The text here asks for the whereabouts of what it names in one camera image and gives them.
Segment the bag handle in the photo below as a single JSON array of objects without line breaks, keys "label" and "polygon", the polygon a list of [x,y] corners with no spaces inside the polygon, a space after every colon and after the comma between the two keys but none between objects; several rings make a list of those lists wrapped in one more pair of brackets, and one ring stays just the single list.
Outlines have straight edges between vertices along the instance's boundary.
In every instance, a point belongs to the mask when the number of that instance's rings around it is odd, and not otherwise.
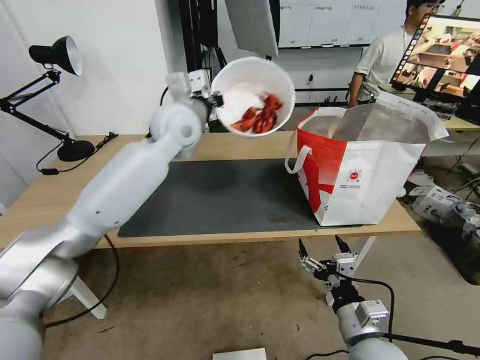
[{"label": "bag handle", "polygon": [[294,138],[295,138],[296,132],[294,132],[290,140],[288,140],[288,145],[286,146],[286,153],[285,153],[285,169],[289,174],[296,174],[300,171],[300,169],[304,166],[305,159],[307,158],[308,154],[312,154],[312,149],[309,148],[307,145],[303,145],[302,148],[300,149],[300,152],[298,153],[298,157],[296,158],[295,165],[293,166],[293,169],[290,168],[289,166],[289,159],[290,159],[290,153],[292,152],[292,145],[294,143]]}]

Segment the wooden table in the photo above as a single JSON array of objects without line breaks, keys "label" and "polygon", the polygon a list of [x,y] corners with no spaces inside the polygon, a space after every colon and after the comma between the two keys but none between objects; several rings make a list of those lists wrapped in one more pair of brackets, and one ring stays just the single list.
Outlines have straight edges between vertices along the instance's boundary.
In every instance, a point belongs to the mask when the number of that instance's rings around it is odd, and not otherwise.
[{"label": "wooden table", "polygon": [[[249,139],[231,133],[204,134],[196,154],[190,161],[279,159],[284,158],[291,131],[277,131],[271,135]],[[139,141],[142,135],[121,135],[104,146],[95,156],[77,169],[56,176],[40,176],[38,180],[0,218],[0,247],[4,248],[22,231],[43,225],[51,225],[61,219],[74,205],[87,183],[125,144]],[[97,144],[103,136],[84,136],[81,139]],[[71,163],[55,161],[52,167],[67,169]],[[263,242],[296,240],[302,238],[331,237],[332,235],[369,237],[418,232],[420,229],[405,209],[395,201],[377,225],[336,227],[314,230],[218,233],[178,236],[118,237],[117,230],[109,233],[118,248],[152,247],[166,245],[195,245],[213,243]],[[102,240],[97,248],[106,248]]]}]

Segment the lamp shade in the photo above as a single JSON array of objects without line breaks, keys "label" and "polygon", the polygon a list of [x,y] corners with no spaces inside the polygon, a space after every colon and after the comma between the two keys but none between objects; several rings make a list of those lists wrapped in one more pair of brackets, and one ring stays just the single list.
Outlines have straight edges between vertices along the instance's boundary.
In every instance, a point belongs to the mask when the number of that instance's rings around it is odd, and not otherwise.
[{"label": "lamp shade", "polygon": [[82,74],[82,60],[75,41],[70,36],[59,38],[52,46],[32,45],[28,53],[39,64],[56,64],[73,75]]}]

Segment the logo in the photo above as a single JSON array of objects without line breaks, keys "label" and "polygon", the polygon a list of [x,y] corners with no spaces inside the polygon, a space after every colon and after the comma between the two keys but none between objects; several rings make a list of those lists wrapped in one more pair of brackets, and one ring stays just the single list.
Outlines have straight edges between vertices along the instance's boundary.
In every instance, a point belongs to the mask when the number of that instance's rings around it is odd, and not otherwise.
[{"label": "logo", "polygon": [[348,172],[348,176],[347,176],[346,180],[349,183],[359,183],[361,177],[362,177],[362,171],[355,168],[355,169],[352,169]]}]

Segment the gray mat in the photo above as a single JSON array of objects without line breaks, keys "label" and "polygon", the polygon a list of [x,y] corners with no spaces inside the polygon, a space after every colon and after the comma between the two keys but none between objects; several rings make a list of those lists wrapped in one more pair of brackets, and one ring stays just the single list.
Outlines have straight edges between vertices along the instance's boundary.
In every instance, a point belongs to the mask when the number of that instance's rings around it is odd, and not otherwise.
[{"label": "gray mat", "polygon": [[120,237],[320,229],[282,159],[172,162]]}]

